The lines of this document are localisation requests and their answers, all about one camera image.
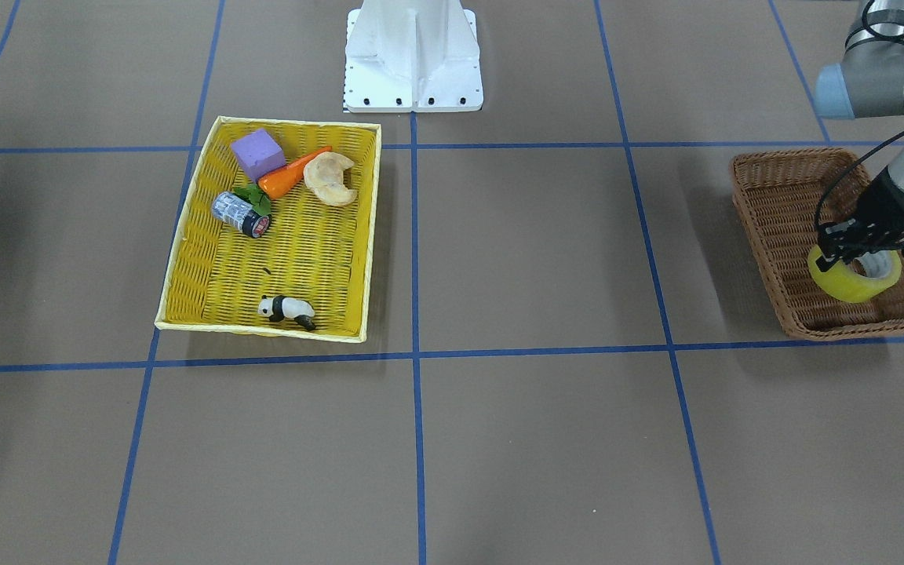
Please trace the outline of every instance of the tape roll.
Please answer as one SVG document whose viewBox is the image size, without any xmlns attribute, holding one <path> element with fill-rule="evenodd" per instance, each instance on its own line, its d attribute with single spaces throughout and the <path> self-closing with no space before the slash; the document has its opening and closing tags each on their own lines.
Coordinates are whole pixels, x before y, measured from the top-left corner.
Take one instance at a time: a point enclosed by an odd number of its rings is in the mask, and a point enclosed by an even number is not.
<svg viewBox="0 0 904 565">
<path fill-rule="evenodd" d="M 867 275 L 860 275 L 850 265 L 839 261 L 827 272 L 822 272 L 815 261 L 822 256 L 821 248 L 814 246 L 807 254 L 807 271 L 811 278 L 833 299 L 844 303 L 864 303 L 893 287 L 902 276 L 902 260 L 898 251 L 865 253 L 854 261 L 860 261 Z"/>
</svg>

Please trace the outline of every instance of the toy carrot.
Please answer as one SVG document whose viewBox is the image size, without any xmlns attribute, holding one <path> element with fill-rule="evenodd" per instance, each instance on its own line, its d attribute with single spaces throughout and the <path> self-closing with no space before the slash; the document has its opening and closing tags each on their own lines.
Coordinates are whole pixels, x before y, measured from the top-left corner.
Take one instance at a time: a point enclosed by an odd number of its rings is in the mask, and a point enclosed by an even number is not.
<svg viewBox="0 0 904 565">
<path fill-rule="evenodd" d="M 302 172 L 305 171 L 305 166 L 309 164 L 309 161 L 312 161 L 316 155 L 332 151 L 333 149 L 333 147 L 327 145 L 323 149 L 317 149 L 311 154 L 299 157 L 284 167 L 262 176 L 257 185 L 261 186 L 261 190 L 266 192 L 267 196 L 272 198 L 283 197 L 292 187 L 298 184 L 298 181 L 302 180 Z"/>
</svg>

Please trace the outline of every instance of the basket rim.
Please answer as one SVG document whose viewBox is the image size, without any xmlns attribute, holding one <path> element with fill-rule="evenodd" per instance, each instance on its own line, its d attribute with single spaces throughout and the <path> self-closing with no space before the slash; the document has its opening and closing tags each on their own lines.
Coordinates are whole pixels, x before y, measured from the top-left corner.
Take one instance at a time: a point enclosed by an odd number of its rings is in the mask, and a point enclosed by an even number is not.
<svg viewBox="0 0 904 565">
<path fill-rule="evenodd" d="M 904 318 L 885 319 L 885 321 L 868 322 L 865 324 L 840 325 L 828 330 L 815 330 L 804 325 L 804 323 L 800 321 L 797 312 L 789 307 L 788 292 L 786 292 L 781 273 L 775 271 L 772 267 L 767 251 L 765 251 L 763 244 L 760 242 L 760 233 L 758 233 L 758 228 L 756 227 L 756 223 L 754 223 L 757 219 L 756 211 L 753 210 L 750 204 L 742 201 L 747 198 L 744 193 L 749 192 L 749 187 L 743 185 L 742 179 L 739 176 L 739 168 L 767 160 L 792 157 L 821 157 L 824 159 L 843 157 L 848 160 L 850 164 L 858 158 L 853 151 L 848 149 L 828 147 L 746 153 L 735 156 L 728 165 L 733 184 L 731 201 L 738 211 L 740 221 L 742 221 L 742 227 L 745 229 L 747 240 L 749 240 L 749 247 L 753 252 L 753 258 L 756 260 L 756 266 L 760 269 L 763 285 L 765 286 L 765 290 L 767 290 L 769 301 L 771 302 L 772 307 L 774 307 L 776 319 L 781 323 L 783 332 L 789 337 L 800 337 L 800 339 L 811 341 L 836 341 L 851 339 L 852 337 L 879 337 L 904 332 Z M 869 182 L 869 175 L 863 164 L 858 165 L 854 170 L 854 174 Z M 902 268 L 904 271 L 904 257 L 902 257 Z"/>
<path fill-rule="evenodd" d="M 365 256 L 365 293 L 362 296 L 362 324 L 356 336 L 338 336 L 333 334 L 315 334 L 312 332 L 299 332 L 299 330 L 277 330 L 274 328 L 264 328 L 264 326 L 242 326 L 230 324 L 177 324 L 167 322 L 166 303 L 169 300 L 170 283 L 173 279 L 173 267 L 175 267 L 177 258 L 180 256 L 180 245 L 183 243 L 184 230 L 187 226 L 188 208 L 187 202 L 197 192 L 197 180 L 201 171 L 201 164 L 204 163 L 209 151 L 211 151 L 211 142 L 220 126 L 225 124 L 288 124 L 294 126 L 342 126 L 342 128 L 368 129 L 376 135 L 376 150 L 373 157 L 374 182 L 372 185 L 372 197 L 370 197 L 369 210 L 369 239 L 367 240 L 366 256 Z M 160 330 L 200 330 L 200 332 L 231 332 L 237 334 L 261 335 L 261 336 L 283 336 L 283 337 L 299 337 L 299 339 L 317 340 L 327 342 L 344 342 L 344 343 L 363 343 L 367 339 L 367 326 L 369 326 L 369 303 L 370 294 L 372 293 L 372 264 L 374 255 L 374 237 L 376 237 L 376 211 L 379 202 L 379 173 L 381 170 L 381 125 L 367 124 L 367 122 L 311 122 L 301 121 L 301 119 L 278 119 L 278 118 L 238 118 L 232 115 L 218 115 L 212 122 L 208 136 L 205 137 L 204 144 L 201 146 L 200 153 L 194 161 L 194 172 L 191 173 L 191 182 L 188 186 L 187 193 L 178 204 L 180 207 L 180 215 L 177 218 L 177 228 L 173 233 L 172 246 L 169 248 L 169 257 L 166 258 L 166 275 L 162 279 L 162 293 L 160 294 L 159 307 L 155 312 L 155 328 Z"/>
</svg>

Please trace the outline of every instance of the small can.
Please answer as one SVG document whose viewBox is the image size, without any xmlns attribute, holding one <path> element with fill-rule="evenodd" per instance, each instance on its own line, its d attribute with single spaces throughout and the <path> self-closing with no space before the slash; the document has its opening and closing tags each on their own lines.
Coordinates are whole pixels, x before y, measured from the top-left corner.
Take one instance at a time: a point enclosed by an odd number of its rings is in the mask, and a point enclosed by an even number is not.
<svg viewBox="0 0 904 565">
<path fill-rule="evenodd" d="M 244 235 L 261 237 L 270 226 L 270 216 L 261 216 L 246 200 L 231 192 L 223 192 L 211 204 L 211 213 Z"/>
</svg>

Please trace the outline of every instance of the panda figurine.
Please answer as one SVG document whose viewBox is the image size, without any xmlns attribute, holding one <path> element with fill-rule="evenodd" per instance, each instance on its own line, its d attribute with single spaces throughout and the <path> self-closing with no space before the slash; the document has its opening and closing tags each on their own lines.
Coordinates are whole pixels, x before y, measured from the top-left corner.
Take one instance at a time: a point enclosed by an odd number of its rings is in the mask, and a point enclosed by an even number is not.
<svg viewBox="0 0 904 565">
<path fill-rule="evenodd" d="M 283 319 L 294 319 L 295 322 L 306 330 L 316 329 L 316 325 L 312 322 L 312 317 L 316 315 L 315 310 L 307 301 L 292 299 L 279 294 L 276 297 L 267 297 L 266 294 L 261 300 L 261 305 L 257 307 L 257 314 L 266 315 L 272 322 L 280 322 Z"/>
</svg>

